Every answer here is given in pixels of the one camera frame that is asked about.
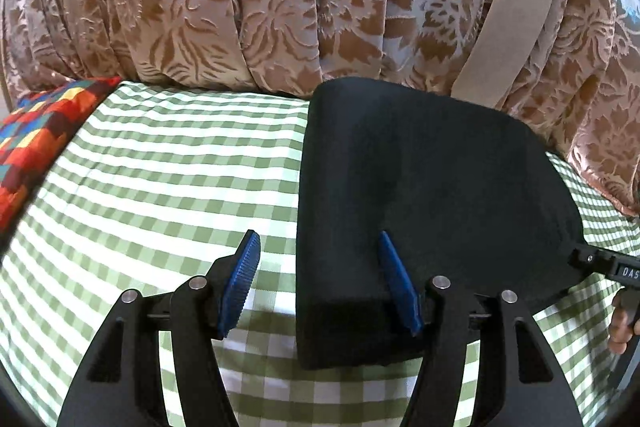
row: black cushion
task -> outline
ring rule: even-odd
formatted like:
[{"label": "black cushion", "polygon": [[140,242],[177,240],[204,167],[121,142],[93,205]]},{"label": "black cushion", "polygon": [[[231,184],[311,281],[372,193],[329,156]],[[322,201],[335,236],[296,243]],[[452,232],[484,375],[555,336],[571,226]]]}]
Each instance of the black cushion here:
[{"label": "black cushion", "polygon": [[377,248],[386,230],[414,287],[446,275],[544,309],[583,275],[574,200],[523,123],[407,87],[344,78],[310,103],[296,243],[298,358],[321,368],[422,349],[398,319]]}]

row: beige strap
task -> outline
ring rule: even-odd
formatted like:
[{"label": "beige strap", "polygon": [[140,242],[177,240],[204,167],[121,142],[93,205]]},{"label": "beige strap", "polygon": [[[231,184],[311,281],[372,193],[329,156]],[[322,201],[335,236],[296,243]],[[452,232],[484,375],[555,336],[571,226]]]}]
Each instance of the beige strap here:
[{"label": "beige strap", "polygon": [[451,96],[496,107],[540,36],[552,0],[494,0]]}]

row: human hand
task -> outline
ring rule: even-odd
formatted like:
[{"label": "human hand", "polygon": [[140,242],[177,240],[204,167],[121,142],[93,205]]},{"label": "human hand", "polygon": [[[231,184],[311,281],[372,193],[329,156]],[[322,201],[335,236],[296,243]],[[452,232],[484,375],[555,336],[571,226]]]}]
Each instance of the human hand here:
[{"label": "human hand", "polygon": [[626,344],[635,335],[640,335],[640,321],[636,322],[632,328],[629,322],[633,317],[629,318],[626,310],[622,307],[622,293],[625,290],[620,290],[613,297],[613,316],[611,317],[611,324],[609,325],[609,342],[607,347],[612,353],[616,355],[622,355],[626,351]]}]

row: checkered fabric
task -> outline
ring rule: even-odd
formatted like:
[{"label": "checkered fabric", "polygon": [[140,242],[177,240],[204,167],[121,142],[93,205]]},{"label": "checkered fabric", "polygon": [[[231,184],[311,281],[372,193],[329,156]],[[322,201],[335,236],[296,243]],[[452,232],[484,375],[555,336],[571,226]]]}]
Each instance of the checkered fabric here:
[{"label": "checkered fabric", "polygon": [[[303,371],[295,359],[306,109],[301,100],[261,94],[124,82],[88,118],[28,206],[0,270],[0,362],[48,425],[121,291],[172,291],[231,254],[248,228],[262,237],[258,273],[238,328],[214,343],[240,425],[399,424],[419,361]],[[552,162],[580,207],[587,240],[640,253],[638,226],[567,164]],[[610,400],[606,328],[616,289],[590,277],[536,316],[587,426]],[[469,346],[456,427],[472,413],[478,354],[478,344]],[[170,422],[179,427],[168,335],[160,360]]]},{"label": "checkered fabric", "polygon": [[0,128],[0,237],[84,120],[119,78],[76,80],[23,97]]}]

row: black label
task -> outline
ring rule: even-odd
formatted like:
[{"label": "black label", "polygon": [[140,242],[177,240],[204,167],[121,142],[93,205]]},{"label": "black label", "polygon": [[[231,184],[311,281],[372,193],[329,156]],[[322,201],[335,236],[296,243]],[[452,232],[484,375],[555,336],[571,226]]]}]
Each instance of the black label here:
[{"label": "black label", "polygon": [[625,279],[640,279],[640,268],[632,268],[630,266],[625,266],[621,264],[618,266],[618,272],[616,273],[619,277],[624,277]]}]

